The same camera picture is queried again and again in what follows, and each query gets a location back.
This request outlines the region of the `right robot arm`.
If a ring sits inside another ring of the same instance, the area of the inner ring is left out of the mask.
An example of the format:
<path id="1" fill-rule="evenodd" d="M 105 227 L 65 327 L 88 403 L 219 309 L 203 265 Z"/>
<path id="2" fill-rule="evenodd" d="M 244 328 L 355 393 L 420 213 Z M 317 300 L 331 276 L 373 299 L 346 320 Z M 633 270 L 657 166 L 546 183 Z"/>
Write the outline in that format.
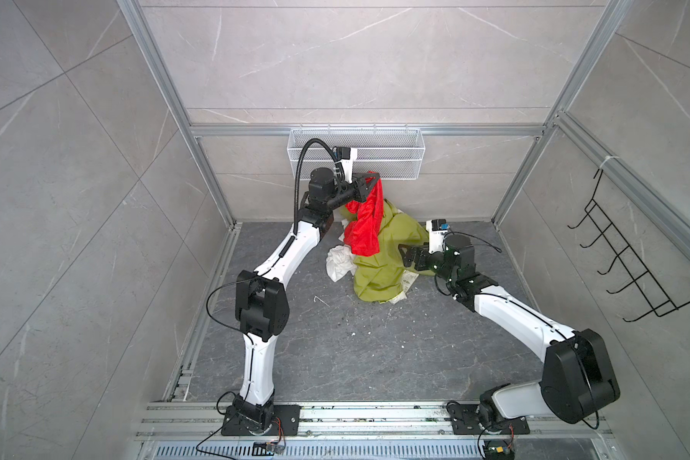
<path id="1" fill-rule="evenodd" d="M 480 397 L 483 429 L 498 432 L 526 416 L 555 416 L 574 425 L 616 402 L 621 394 L 605 341 L 531 309 L 480 273 L 469 235 L 443 232 L 441 243 L 398 246 L 406 268 L 431 272 L 440 293 L 498 324 L 542 362 L 532 383 L 499 385 Z"/>

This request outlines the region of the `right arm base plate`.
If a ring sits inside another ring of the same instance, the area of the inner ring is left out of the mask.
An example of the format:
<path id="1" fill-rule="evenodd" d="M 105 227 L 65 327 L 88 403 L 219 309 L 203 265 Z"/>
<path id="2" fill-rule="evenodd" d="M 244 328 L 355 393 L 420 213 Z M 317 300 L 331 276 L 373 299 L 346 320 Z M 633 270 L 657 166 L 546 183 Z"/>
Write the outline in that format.
<path id="1" fill-rule="evenodd" d="M 515 434 L 530 433 L 525 418 L 503 418 L 486 404 L 460 404 L 449 401 L 445 404 L 448 418 L 452 423 L 452 431 L 456 435 L 483 434 Z"/>

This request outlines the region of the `red cloth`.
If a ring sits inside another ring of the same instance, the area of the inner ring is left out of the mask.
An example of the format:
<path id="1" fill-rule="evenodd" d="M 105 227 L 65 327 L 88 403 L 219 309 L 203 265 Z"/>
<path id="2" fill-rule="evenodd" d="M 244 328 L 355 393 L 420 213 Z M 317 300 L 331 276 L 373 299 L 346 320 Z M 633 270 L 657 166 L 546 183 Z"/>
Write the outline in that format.
<path id="1" fill-rule="evenodd" d="M 351 201 L 345 205 L 351 221 L 345 227 L 343 241 L 353 254 L 371 257 L 380 252 L 379 233 L 384 213 L 383 186 L 381 180 L 372 190 L 367 201 Z"/>

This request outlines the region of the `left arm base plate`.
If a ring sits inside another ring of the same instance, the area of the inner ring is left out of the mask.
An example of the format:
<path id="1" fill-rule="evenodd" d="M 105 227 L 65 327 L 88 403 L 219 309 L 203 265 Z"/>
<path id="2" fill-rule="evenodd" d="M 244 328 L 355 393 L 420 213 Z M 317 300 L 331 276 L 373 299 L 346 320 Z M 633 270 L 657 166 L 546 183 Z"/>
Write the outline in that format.
<path id="1" fill-rule="evenodd" d="M 276 404 L 263 408 L 239 409 L 228 406 L 224 415 L 222 436 L 297 435 L 301 406 Z"/>

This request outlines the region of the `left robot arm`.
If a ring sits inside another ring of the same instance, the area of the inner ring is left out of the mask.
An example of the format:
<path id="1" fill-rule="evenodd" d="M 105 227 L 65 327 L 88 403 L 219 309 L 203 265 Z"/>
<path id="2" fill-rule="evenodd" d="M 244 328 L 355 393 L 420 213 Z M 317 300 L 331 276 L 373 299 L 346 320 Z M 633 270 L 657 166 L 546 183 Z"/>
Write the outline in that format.
<path id="1" fill-rule="evenodd" d="M 287 236 L 258 268 L 238 275 L 235 316 L 245 338 L 245 373 L 233 408 L 251 432 L 262 434 L 273 423 L 275 346 L 289 321 L 291 277 L 329 231 L 334 211 L 352 201 L 364 203 L 379 181 L 376 172 L 340 180 L 328 168 L 312 171 Z"/>

